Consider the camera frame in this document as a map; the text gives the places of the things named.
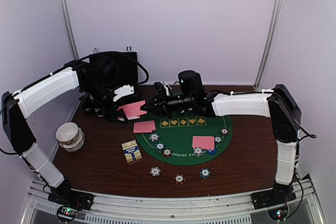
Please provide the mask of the pink playing card deck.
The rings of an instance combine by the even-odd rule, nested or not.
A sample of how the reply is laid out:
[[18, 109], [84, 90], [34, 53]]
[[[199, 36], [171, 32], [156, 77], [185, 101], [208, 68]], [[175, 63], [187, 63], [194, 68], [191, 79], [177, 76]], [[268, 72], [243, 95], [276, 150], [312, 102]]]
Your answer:
[[128, 120], [138, 119], [140, 116], [147, 114], [147, 111], [141, 110], [141, 106], [145, 105], [145, 100], [120, 106], [119, 110], [123, 110]]

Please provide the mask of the pink cards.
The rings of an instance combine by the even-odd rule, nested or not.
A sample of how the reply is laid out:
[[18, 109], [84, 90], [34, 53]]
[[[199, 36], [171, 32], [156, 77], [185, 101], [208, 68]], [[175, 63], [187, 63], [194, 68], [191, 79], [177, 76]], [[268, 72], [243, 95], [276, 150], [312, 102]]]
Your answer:
[[136, 122], [133, 125], [133, 133], [152, 133], [156, 130], [156, 125], [154, 120]]
[[215, 138], [213, 136], [193, 136], [192, 148], [203, 150], [213, 150], [215, 148]]

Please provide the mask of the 10 chips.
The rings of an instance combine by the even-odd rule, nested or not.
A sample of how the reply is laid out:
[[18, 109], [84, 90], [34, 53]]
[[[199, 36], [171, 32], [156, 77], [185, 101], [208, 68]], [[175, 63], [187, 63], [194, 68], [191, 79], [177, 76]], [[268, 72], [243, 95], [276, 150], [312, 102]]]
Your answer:
[[152, 133], [149, 135], [149, 140], [151, 142], [156, 142], [160, 139], [160, 136], [157, 133]]
[[202, 148], [200, 148], [200, 147], [196, 147], [196, 148], [194, 148], [194, 149], [193, 149], [193, 155], [194, 155], [195, 157], [200, 157], [200, 156], [202, 156], [202, 155], [203, 155], [203, 150], [202, 150]]

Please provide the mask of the blue white 10 chip stack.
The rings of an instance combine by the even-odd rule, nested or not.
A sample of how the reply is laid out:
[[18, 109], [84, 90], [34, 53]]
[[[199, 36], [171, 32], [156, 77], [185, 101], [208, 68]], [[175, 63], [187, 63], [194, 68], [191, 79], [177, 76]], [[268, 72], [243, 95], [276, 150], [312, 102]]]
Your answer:
[[156, 176], [159, 176], [161, 174], [161, 169], [159, 167], [152, 167], [150, 169], [150, 174], [153, 176], [153, 177], [156, 177]]

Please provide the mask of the red black 100 chip stack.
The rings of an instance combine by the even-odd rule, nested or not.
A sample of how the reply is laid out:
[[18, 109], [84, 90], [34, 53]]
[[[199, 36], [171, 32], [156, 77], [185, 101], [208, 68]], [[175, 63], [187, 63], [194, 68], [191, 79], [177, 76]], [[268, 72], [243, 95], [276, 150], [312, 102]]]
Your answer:
[[174, 177], [174, 181], [177, 185], [182, 185], [185, 183], [185, 177], [181, 174], [177, 174], [175, 177]]

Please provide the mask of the blue green 50 chip stack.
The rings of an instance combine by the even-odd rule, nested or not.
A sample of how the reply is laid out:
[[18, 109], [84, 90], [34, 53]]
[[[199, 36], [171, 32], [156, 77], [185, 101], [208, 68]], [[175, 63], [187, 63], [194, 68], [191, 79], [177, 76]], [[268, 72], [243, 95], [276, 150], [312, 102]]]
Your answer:
[[211, 171], [208, 168], [202, 168], [200, 170], [200, 177], [203, 179], [209, 178], [211, 175]]

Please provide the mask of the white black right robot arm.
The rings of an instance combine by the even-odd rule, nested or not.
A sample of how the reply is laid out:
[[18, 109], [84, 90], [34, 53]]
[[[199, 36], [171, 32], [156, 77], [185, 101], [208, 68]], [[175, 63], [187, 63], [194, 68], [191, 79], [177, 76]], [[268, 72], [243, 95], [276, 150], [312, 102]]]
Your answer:
[[158, 94], [141, 109], [157, 116], [170, 118], [173, 112], [190, 109], [206, 117], [253, 115], [270, 118], [278, 154], [276, 177], [269, 199], [279, 204], [289, 196], [299, 160], [299, 143], [302, 141], [299, 133], [305, 129], [300, 123], [301, 110], [285, 85], [254, 92], [206, 92], [202, 83], [181, 80], [181, 91], [177, 94], [161, 82], [154, 86]]

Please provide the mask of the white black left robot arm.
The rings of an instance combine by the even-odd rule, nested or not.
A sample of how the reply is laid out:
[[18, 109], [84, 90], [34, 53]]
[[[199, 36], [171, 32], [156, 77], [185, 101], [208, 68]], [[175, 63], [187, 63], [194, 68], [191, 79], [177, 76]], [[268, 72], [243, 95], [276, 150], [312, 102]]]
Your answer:
[[101, 114], [107, 121], [122, 118], [127, 123], [125, 112], [118, 108], [117, 101], [133, 94], [134, 87], [126, 84], [112, 91], [105, 80], [112, 67], [108, 57], [94, 63], [73, 60], [16, 93], [5, 92], [2, 95], [3, 129], [12, 145], [13, 154], [31, 166], [64, 205], [71, 205], [75, 201], [75, 192], [71, 190], [69, 180], [39, 147], [26, 120], [43, 105], [78, 88], [101, 106]]

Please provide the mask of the white left wrist cover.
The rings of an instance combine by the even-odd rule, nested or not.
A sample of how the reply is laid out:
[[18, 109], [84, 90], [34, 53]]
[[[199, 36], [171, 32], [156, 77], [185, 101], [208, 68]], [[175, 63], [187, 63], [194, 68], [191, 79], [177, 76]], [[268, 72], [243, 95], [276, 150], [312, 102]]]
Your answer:
[[119, 87], [113, 90], [113, 93], [114, 93], [113, 101], [117, 102], [122, 97], [126, 97], [128, 95], [134, 94], [134, 86], [131, 86], [129, 84], [123, 85], [122, 87]]

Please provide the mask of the white ceramic bowl stack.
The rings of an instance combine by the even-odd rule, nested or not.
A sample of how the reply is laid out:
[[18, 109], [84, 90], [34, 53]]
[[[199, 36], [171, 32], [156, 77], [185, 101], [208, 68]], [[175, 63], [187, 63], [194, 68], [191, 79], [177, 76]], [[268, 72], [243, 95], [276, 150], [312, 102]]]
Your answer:
[[57, 129], [56, 139], [63, 150], [75, 152], [84, 145], [85, 134], [76, 123], [68, 122]]

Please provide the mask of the black poker chip case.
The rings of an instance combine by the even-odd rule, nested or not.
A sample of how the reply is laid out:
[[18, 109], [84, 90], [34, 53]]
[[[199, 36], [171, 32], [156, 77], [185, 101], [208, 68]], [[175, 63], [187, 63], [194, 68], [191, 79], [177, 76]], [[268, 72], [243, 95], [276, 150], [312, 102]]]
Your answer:
[[[108, 86], [103, 83], [97, 73], [95, 61], [100, 56], [110, 57], [119, 68], [116, 82]], [[80, 83], [80, 92], [86, 94], [86, 100], [90, 100], [98, 109], [98, 115], [103, 117], [105, 106], [117, 105], [118, 107], [134, 102], [139, 97], [136, 89], [138, 85], [138, 61], [135, 53], [119, 51], [96, 52], [84, 57], [77, 69]], [[117, 102], [113, 101], [113, 90], [123, 85], [134, 86], [134, 94], [122, 97]]]

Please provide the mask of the left aluminium frame post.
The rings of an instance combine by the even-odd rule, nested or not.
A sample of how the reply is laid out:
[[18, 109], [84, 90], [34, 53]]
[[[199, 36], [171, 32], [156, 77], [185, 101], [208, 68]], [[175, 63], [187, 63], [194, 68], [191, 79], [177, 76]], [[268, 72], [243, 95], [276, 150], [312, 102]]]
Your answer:
[[67, 39], [69, 42], [70, 51], [72, 53], [73, 58], [77, 60], [79, 59], [79, 56], [78, 56], [78, 50], [77, 50], [77, 46], [75, 42], [74, 33], [72, 30], [67, 0], [59, 0], [59, 1], [60, 1], [64, 23], [65, 23], [66, 35], [67, 35]]

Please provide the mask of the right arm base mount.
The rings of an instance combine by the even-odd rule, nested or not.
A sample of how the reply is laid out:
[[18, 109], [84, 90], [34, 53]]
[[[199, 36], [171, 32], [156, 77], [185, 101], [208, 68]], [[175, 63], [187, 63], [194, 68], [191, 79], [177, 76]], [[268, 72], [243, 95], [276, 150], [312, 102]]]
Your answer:
[[251, 194], [255, 210], [285, 204], [296, 198], [296, 194], [293, 192], [292, 183], [289, 185], [282, 185], [274, 182], [272, 189]]

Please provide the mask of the right aluminium frame post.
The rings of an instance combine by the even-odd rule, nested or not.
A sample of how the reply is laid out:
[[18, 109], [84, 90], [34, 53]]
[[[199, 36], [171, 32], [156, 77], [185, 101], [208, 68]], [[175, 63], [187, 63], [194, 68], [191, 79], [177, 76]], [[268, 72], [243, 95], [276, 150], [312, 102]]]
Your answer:
[[275, 38], [277, 24], [279, 22], [279, 17], [280, 17], [280, 13], [282, 9], [282, 3], [283, 3], [283, 0], [274, 0], [270, 24], [268, 28], [267, 37], [266, 37], [266, 42], [265, 42], [264, 50], [262, 53], [262, 58], [261, 58], [261, 62], [259, 65], [258, 72], [257, 72], [257, 76], [254, 82], [254, 88], [256, 90], [260, 89], [261, 81], [262, 81], [262, 78], [264, 76], [264, 73], [267, 67], [267, 62], [268, 62], [272, 44]]

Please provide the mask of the aluminium front rail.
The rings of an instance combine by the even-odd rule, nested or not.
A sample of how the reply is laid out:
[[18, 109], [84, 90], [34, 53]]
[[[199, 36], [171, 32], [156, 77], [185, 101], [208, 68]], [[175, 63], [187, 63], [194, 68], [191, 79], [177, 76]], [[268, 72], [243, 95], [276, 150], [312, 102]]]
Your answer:
[[[91, 210], [78, 213], [70, 223], [327, 223], [311, 179], [301, 181], [303, 199], [286, 221], [274, 221], [275, 209], [256, 209], [251, 194], [191, 198], [141, 198], [92, 193]], [[33, 179], [18, 223], [62, 223], [58, 204], [48, 201], [44, 183]]]

